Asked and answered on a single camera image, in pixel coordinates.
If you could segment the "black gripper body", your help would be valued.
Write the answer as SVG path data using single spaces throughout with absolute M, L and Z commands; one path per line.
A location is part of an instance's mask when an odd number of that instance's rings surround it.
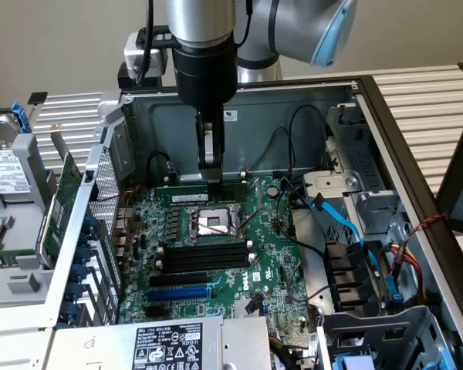
M 236 93 L 237 48 L 232 40 L 208 48 L 172 50 L 177 93 L 200 113 L 214 112 Z

